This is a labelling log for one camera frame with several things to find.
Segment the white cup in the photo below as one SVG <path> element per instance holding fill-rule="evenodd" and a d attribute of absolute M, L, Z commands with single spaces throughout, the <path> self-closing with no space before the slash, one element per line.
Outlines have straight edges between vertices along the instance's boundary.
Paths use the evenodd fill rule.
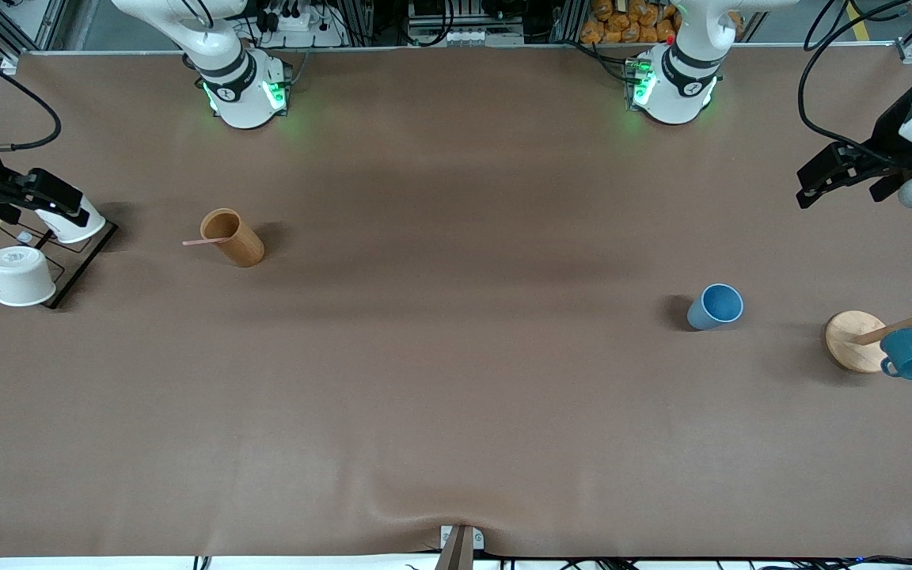
<path fill-rule="evenodd" d="M 37 214 L 37 217 L 44 222 L 44 225 L 47 225 L 47 227 L 51 228 L 51 231 L 55 232 L 55 239 L 58 239 L 59 243 L 75 243 L 93 237 L 94 234 L 101 231 L 102 227 L 105 227 L 105 218 L 97 212 L 93 204 L 90 204 L 86 196 L 80 199 L 79 205 L 80 208 L 90 213 L 90 217 L 86 221 L 86 227 L 80 227 L 66 219 L 65 216 L 45 210 L 34 210 L 33 213 Z"/>
<path fill-rule="evenodd" d="M 44 253 L 26 245 L 0 249 L 0 303 L 35 306 L 54 294 L 55 283 Z"/>

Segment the wooden cup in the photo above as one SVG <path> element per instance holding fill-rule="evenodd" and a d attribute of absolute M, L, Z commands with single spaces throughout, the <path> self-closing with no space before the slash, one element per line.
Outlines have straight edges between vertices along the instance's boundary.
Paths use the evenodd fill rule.
<path fill-rule="evenodd" d="M 199 235 L 203 239 L 227 238 L 227 241 L 217 243 L 217 248 L 238 267 L 252 267 L 265 255 L 263 241 L 230 208 L 218 208 L 207 214 L 199 225 Z"/>

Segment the mug handle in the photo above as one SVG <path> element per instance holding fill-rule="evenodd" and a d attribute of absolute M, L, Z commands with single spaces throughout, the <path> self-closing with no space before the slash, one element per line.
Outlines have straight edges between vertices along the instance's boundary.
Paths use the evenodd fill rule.
<path fill-rule="evenodd" d="M 900 378 L 900 373 L 898 370 L 895 370 L 894 372 L 889 371 L 891 365 L 893 365 L 893 361 L 891 361 L 888 357 L 884 358 L 882 360 L 882 371 L 886 373 L 886 376 L 891 376 L 892 378 Z"/>

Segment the table surface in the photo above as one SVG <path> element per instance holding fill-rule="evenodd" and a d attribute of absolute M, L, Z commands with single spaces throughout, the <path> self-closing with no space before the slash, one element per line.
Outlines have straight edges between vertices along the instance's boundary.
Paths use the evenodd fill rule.
<path fill-rule="evenodd" d="M 291 113 L 207 114 L 177 57 L 24 57 L 47 167 L 120 224 L 59 311 L 0 306 L 0 556 L 912 556 L 912 383 L 840 371 L 912 307 L 912 210 L 797 209 L 806 55 L 741 48 L 694 123 L 569 50 L 312 55 Z M 859 139 L 912 82 L 834 48 Z M 0 141 L 50 124 L 0 82 Z M 253 269 L 184 248 L 214 208 Z M 709 283 L 738 324 L 689 332 Z"/>

